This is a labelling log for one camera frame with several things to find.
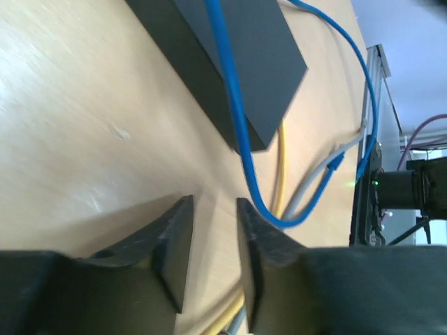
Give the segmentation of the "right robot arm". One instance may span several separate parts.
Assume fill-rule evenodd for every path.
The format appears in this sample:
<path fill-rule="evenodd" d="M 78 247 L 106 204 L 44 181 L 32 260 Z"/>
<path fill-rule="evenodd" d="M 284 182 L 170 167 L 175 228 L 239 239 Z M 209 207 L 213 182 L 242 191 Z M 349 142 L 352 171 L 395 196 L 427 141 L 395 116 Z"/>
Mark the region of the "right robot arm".
<path fill-rule="evenodd" d="M 382 209 L 415 209 L 434 220 L 446 219 L 446 158 L 406 163 L 406 170 L 380 172 L 376 201 Z"/>

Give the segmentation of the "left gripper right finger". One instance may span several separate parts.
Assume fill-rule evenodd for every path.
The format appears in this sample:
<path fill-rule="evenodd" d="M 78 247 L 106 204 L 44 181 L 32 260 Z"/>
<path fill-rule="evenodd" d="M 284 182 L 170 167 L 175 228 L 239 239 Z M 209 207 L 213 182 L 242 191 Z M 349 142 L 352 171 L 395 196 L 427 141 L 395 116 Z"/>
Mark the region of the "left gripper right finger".
<path fill-rule="evenodd" d="M 236 201 L 252 334 L 445 334 L 445 246 L 307 248 Z"/>

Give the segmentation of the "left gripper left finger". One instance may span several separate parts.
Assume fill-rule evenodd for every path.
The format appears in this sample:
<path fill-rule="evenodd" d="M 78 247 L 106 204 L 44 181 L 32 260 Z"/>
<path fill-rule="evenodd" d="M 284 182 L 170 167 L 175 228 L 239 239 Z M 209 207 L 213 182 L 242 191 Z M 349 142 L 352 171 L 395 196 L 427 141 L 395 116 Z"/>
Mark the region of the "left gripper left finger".
<path fill-rule="evenodd" d="M 2 334 L 172 334 L 182 312 L 194 199 L 87 258 L 1 252 Z"/>

